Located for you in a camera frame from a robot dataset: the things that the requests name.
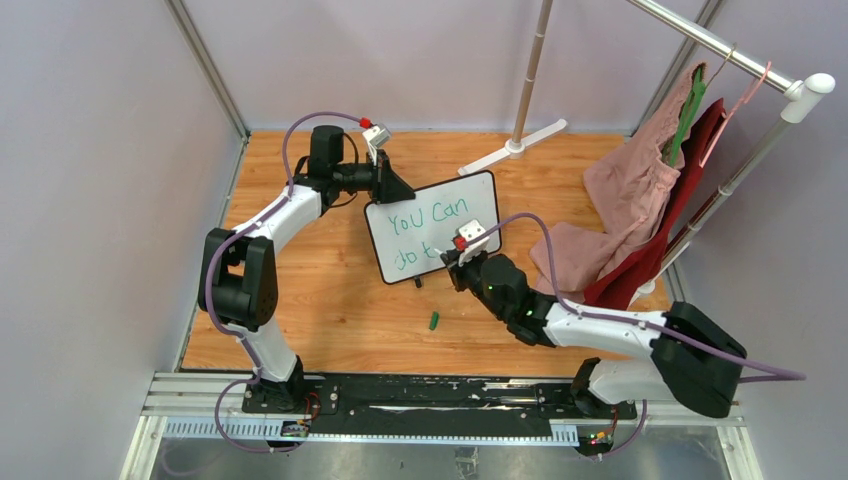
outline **whiteboard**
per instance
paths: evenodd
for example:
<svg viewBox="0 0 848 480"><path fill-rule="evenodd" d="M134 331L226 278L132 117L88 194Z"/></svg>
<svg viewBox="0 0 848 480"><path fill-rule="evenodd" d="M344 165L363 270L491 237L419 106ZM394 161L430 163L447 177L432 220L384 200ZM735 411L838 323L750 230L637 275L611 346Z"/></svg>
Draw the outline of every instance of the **whiteboard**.
<svg viewBox="0 0 848 480"><path fill-rule="evenodd" d="M383 281L392 284L444 268L436 249L453 248L456 229L477 219L498 223L495 176L481 171L415 191L415 199L365 205L365 222ZM489 252L501 248L500 232L489 239Z"/></svg>

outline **clothes hanger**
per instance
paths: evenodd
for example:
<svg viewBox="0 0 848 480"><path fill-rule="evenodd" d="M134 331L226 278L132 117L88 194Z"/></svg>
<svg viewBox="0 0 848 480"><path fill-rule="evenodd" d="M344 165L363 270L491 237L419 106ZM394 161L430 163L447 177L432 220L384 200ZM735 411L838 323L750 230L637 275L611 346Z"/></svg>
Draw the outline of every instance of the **clothes hanger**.
<svg viewBox="0 0 848 480"><path fill-rule="evenodd" d="M719 65L718 70L710 77L709 81L707 81L706 85L700 83L698 78L695 78L692 82L692 90L689 92L689 97L686 98L686 102L683 104L683 108L680 112L680 120L677 125L677 132L674 134L674 140L672 143L666 144L666 151L664 152L664 156L666 157L666 164L673 167L677 161L677 154L680 151L680 145L683 143L683 137L686 135L686 132L692 127L692 122L695 120L695 113L698 111L698 107L701 104L701 100L704 98L704 94L707 89L710 87L710 84L713 83L715 77L721 73L721 70L727 65L727 62L730 60L730 57L733 56L733 52L736 51L736 43L733 43L730 51L727 52L727 55L724 56L724 61Z"/></svg>
<svg viewBox="0 0 848 480"><path fill-rule="evenodd" d="M730 60L730 57L733 56L733 52L735 52L735 51L736 51L736 42L733 42L733 46L730 48L730 51L727 52L727 55L724 56L724 60L721 62L721 65L718 66L718 70L716 70L716 73L714 73L713 76L710 77L710 81L707 82L707 88L710 88L710 84L713 83L713 80L715 80L715 77L717 77L718 74L721 73L721 69L724 68L725 65L727 65L728 60Z"/></svg>
<svg viewBox="0 0 848 480"><path fill-rule="evenodd" d="M701 100L707 91L707 85L703 81L703 74L704 68L701 67L695 69L695 73L692 75L692 89L689 91L689 96L686 97L686 102L683 104L680 120L677 124L677 132L675 132L670 148L666 152L669 157L665 163L670 167L673 167L677 161L677 155L680 153L680 145L683 143L683 137L692 126L692 122L695 120L695 113L698 112L698 107L701 105Z"/></svg>
<svg viewBox="0 0 848 480"><path fill-rule="evenodd" d="M727 114L727 116L724 117L724 121L721 122L721 126L718 127L718 130L716 130L716 133L713 135L712 140L710 140L710 143L707 146L707 150L704 152L704 156L701 157L701 161L698 162L698 165L701 168L704 168L704 165L706 165L707 160L709 160L710 155L713 153L713 148L715 148L715 144L716 142L718 142L718 139L719 137L721 137L721 134L724 133L724 127L727 126L727 122L729 122L730 119L733 118L733 115L736 114L736 111L739 110L739 107L747 104L749 101L751 101L752 98L754 98L754 94L756 94L757 90L760 89L760 86L763 84L766 77L768 77L768 72L770 70L771 61L766 63L766 70L763 72L763 76L759 79L755 78L754 81L752 81L751 84L748 85L748 88L746 88L745 91L742 92L742 96L740 96L739 100L736 101L736 105L734 105L733 108L730 109L730 112Z"/></svg>

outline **white wall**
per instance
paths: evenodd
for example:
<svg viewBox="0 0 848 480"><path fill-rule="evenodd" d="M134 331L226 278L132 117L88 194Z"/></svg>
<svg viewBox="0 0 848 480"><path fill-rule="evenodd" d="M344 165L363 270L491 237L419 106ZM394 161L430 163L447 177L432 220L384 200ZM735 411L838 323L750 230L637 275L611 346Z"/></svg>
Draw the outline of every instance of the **white wall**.
<svg viewBox="0 0 848 480"><path fill-rule="evenodd" d="M251 128L316 110L510 129L541 1L187 0ZM667 0L694 18L702 0ZM527 126L636 126L681 38L624 0L557 1Z"/></svg>
<svg viewBox="0 0 848 480"><path fill-rule="evenodd" d="M0 464L117 478L239 142L162 1L0 4Z"/></svg>
<svg viewBox="0 0 848 480"><path fill-rule="evenodd" d="M790 131L704 227L682 257L695 303L748 348L750 358L806 372L803 383L742 386L765 478L845 478L848 431L848 62L845 2L728 2L714 31L804 78L836 77L836 91ZM720 60L714 55L703 57ZM750 77L728 67L711 101L732 105ZM785 101L763 89L743 107L707 165L699 198L733 171Z"/></svg>

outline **red cloth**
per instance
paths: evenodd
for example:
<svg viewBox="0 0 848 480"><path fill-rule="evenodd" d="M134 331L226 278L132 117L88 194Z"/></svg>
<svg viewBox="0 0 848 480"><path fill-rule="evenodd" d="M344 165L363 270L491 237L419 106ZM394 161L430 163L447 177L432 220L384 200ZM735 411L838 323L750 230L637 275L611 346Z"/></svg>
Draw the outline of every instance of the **red cloth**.
<svg viewBox="0 0 848 480"><path fill-rule="evenodd" d="M665 215L656 235L641 249L631 253L615 270L586 287L583 292L587 305L617 310L627 310L636 289L657 276L662 267L662 257L668 246L668 236L674 222L683 213L683 207L701 181L704 169L698 165L707 144L721 125L724 114L723 99L701 115L692 126L689 139L683 142L685 166L668 199Z"/></svg>

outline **red cap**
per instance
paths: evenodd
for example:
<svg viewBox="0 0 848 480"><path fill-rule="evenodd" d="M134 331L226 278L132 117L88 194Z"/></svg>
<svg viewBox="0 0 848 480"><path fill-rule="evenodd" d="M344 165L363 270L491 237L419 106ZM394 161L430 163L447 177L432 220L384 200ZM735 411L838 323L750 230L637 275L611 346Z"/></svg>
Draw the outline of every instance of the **red cap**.
<svg viewBox="0 0 848 480"><path fill-rule="evenodd" d="M468 247L468 242L461 235L454 237L453 244L456 245L456 249L460 252L464 252Z"/></svg>

